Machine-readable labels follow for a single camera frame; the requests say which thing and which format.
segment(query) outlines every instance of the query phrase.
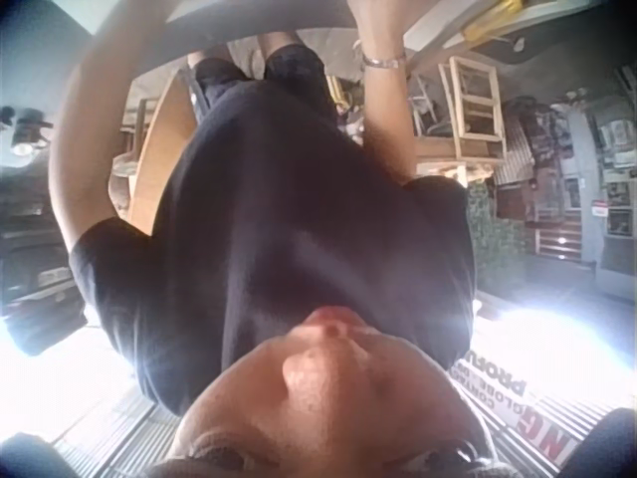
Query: black t-shirt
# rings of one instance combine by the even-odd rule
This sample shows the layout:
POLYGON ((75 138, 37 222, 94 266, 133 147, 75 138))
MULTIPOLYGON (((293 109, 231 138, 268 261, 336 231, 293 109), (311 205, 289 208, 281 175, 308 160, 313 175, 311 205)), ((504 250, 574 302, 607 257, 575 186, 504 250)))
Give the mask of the black t-shirt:
POLYGON ((466 191, 393 182, 267 82, 197 130, 148 237, 104 221, 74 248, 79 287, 143 392, 185 413, 225 368, 321 306, 347 306, 443 368, 469 348, 466 191))

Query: sign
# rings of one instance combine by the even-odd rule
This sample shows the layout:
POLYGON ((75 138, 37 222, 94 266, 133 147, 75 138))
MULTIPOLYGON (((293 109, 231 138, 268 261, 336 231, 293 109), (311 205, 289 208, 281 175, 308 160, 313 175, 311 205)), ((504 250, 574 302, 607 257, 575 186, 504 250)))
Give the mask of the sign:
POLYGON ((608 203, 606 201, 593 201, 593 216, 608 217, 608 203))
POLYGON ((527 383, 504 367, 469 351, 450 370, 452 378, 505 425, 561 468, 580 440, 535 407, 527 383))

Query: eye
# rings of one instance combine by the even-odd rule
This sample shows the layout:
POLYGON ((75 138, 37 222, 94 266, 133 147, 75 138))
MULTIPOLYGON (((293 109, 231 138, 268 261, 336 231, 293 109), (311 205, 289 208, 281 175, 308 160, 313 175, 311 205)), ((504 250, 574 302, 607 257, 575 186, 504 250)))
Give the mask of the eye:
POLYGON ((255 471, 257 460, 229 446, 210 447, 191 456, 223 471, 255 471))
POLYGON ((476 449, 467 442, 453 442, 427 451, 408 460, 394 463, 394 467, 405 473, 440 471, 473 463, 478 458, 476 449))

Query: wrist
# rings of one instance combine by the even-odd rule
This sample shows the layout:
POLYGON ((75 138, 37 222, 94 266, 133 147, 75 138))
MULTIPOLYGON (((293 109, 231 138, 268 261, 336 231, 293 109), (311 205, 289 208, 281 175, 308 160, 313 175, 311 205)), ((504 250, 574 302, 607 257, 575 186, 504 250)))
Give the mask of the wrist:
POLYGON ((405 54, 405 44, 401 35, 365 35, 360 33, 363 54, 374 60, 395 60, 405 54))
POLYGON ((401 42, 373 42, 361 41, 362 53, 372 60, 397 60, 405 55, 405 46, 401 42))

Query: wooden chair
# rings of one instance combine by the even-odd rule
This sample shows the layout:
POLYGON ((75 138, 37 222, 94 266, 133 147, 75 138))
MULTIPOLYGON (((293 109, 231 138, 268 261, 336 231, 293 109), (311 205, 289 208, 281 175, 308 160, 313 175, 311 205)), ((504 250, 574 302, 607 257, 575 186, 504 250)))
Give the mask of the wooden chair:
POLYGON ((177 72, 159 100, 141 149, 137 175, 131 178, 128 222, 142 232, 152 233, 168 179, 196 129, 190 91, 177 72))

